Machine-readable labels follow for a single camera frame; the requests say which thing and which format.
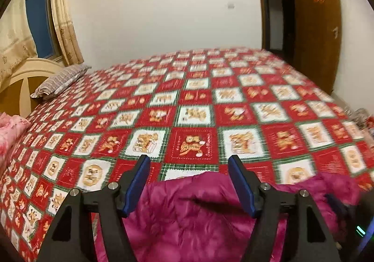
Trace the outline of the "cream wooden headboard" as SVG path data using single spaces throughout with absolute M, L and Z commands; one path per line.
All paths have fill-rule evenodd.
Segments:
M 61 61 L 28 58 L 1 86 L 1 113 L 26 118 L 40 103 L 30 95 L 48 77 L 64 68 Z

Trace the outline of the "clothes pile on floor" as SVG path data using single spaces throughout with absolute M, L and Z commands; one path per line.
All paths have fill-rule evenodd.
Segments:
M 373 138 L 373 115 L 369 114 L 368 110 L 359 108 L 351 111 L 349 117 L 364 135 L 370 135 Z

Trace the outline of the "magenta puffer jacket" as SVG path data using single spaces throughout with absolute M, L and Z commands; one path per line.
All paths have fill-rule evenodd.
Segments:
M 340 229 L 324 195 L 355 205 L 361 192 L 353 178 L 334 173 L 274 188 L 309 191 L 333 234 Z M 255 223 L 229 176 L 217 172 L 146 185 L 136 210 L 122 220 L 138 261 L 240 261 Z

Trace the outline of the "pink floral quilt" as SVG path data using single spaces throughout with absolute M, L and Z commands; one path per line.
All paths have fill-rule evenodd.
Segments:
M 19 115 L 8 115 L 1 113 L 0 153 L 1 173 L 4 172 L 7 164 L 7 156 L 11 148 L 20 136 L 29 128 L 30 122 Z

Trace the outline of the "brown wooden door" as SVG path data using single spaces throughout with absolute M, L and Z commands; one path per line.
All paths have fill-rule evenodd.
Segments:
M 332 30 L 338 26 L 338 38 Z M 333 91 L 341 46 L 340 0 L 295 0 L 294 66 L 327 94 Z

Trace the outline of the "beige floral curtain left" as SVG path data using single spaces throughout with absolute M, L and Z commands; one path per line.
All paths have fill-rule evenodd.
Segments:
M 37 58 L 37 48 L 27 20 L 25 0 L 11 0 L 0 23 L 0 83 L 28 58 Z

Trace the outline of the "beige floral curtain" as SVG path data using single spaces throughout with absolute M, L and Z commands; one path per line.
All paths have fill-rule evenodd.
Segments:
M 65 63 L 68 66 L 82 64 L 84 59 L 76 38 L 68 0 L 50 0 L 50 3 L 54 29 Z
M 37 48 L 27 20 L 25 0 L 11 0 L 0 23 L 0 83 L 28 58 L 37 58 Z

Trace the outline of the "red patchwork bear bedspread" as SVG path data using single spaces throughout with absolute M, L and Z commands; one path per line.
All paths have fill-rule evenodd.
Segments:
M 231 155 L 270 184 L 326 172 L 373 187 L 373 152 L 334 99 L 265 50 L 133 60 L 35 103 L 1 181 L 1 224 L 37 257 L 68 191 L 95 191 L 146 154 L 149 181 L 223 176 Z

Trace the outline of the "beige floral curtain right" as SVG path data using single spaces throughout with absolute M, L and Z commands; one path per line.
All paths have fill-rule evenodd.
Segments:
M 54 29 L 65 63 L 68 66 L 82 64 L 84 59 L 76 38 L 68 0 L 50 0 L 50 3 Z

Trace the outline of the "window with blue glass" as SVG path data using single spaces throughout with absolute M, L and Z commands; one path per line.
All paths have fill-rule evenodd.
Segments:
M 40 58 L 61 60 L 50 0 L 25 0 L 27 20 Z

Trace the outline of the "striped grey pillow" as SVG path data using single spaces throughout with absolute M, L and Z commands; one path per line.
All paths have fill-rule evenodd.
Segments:
M 62 94 L 70 85 L 81 78 L 91 66 L 85 64 L 71 65 L 47 78 L 31 95 L 33 99 L 49 100 Z

